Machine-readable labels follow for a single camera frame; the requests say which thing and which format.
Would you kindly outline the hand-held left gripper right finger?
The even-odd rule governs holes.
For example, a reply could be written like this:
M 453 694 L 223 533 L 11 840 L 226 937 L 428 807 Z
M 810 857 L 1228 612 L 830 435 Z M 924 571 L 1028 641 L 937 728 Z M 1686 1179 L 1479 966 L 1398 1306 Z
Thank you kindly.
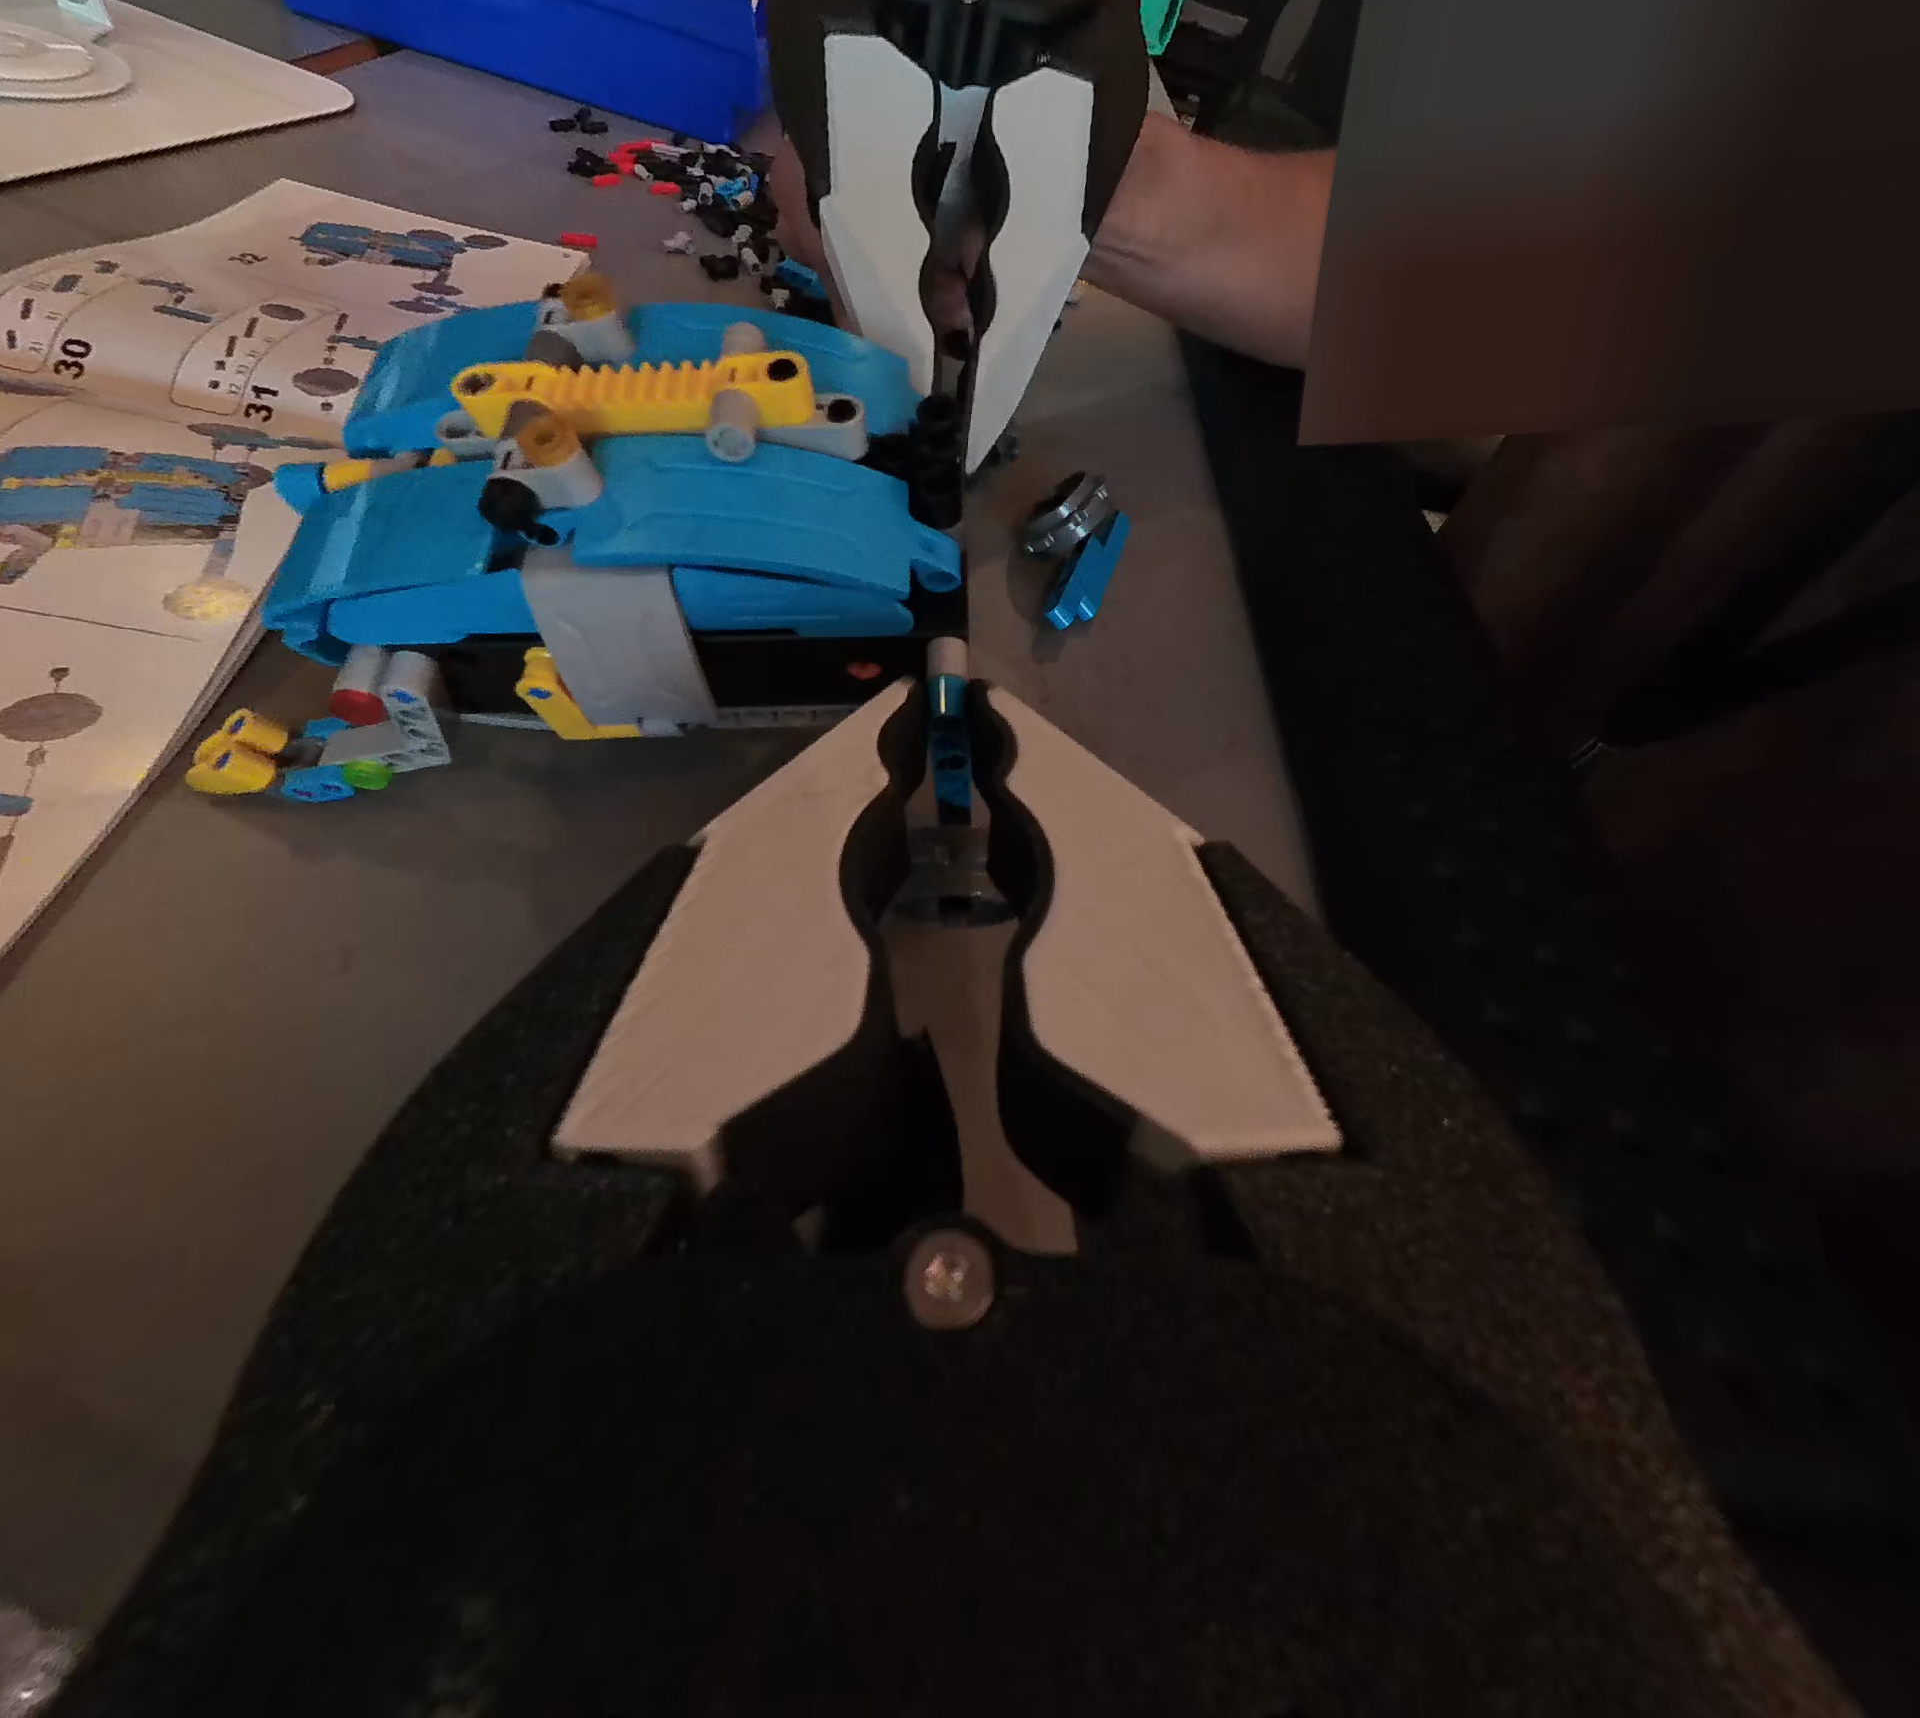
M 1203 836 L 1000 684 L 981 691 L 1007 950 L 996 1101 L 1038 1179 L 1332 1155 L 1341 1129 Z

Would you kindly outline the open instruction booklet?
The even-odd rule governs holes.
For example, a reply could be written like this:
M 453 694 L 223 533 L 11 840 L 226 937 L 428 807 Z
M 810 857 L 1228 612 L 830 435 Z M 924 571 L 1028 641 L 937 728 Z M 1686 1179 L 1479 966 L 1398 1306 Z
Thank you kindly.
M 3 941 L 40 919 L 261 635 L 287 466 L 349 463 L 376 360 L 588 250 L 278 180 L 4 254 Z

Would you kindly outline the blue brick-built toy model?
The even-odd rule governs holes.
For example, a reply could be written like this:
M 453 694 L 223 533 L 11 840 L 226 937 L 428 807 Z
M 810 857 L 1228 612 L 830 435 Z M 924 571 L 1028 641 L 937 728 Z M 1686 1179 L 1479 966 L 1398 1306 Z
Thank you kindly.
M 971 679 L 964 435 L 907 363 L 767 311 L 625 309 L 583 270 L 401 335 L 344 456 L 287 464 L 262 605 L 332 672 L 288 727 L 234 712 L 187 784 L 344 801 L 446 767 L 457 725 L 567 744 L 825 727 Z

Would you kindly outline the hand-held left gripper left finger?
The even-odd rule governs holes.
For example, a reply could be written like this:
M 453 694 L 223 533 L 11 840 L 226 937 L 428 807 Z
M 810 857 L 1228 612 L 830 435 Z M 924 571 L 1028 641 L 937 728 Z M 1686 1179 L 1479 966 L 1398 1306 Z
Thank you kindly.
M 919 787 L 921 689 L 900 679 L 713 819 L 551 1150 L 703 1192 L 845 1182 L 894 1086 L 881 923 Z

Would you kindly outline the person's right forearm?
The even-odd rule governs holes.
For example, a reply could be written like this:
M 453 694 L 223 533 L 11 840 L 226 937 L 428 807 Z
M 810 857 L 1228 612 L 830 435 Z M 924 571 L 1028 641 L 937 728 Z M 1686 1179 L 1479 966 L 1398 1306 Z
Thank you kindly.
M 1083 275 L 1179 332 L 1305 371 L 1334 170 L 1334 149 L 1253 150 L 1150 113 Z

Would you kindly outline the pile of small building pieces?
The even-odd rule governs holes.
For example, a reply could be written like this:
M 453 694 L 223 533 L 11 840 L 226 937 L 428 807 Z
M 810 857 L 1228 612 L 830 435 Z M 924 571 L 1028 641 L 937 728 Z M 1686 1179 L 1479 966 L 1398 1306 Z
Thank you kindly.
M 569 176 L 603 192 L 645 189 L 684 218 L 662 240 L 668 259 L 696 261 L 713 284 L 752 281 L 777 315 L 830 317 L 825 281 L 783 240 L 769 152 L 691 133 L 616 141 L 612 123 L 588 104 L 549 119 L 545 128 L 569 145 Z

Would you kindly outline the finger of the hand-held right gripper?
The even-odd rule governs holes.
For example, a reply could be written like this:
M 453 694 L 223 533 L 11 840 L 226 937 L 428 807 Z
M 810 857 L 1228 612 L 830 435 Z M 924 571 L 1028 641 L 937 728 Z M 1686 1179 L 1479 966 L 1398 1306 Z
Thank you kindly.
M 964 472 L 1014 421 L 1090 250 L 1092 84 L 1044 66 L 991 95 L 972 143 L 981 249 Z
M 879 35 L 825 39 L 829 190 L 821 231 L 853 331 L 934 377 L 937 332 L 922 277 L 932 226 L 917 187 L 922 149 L 941 143 L 941 95 Z

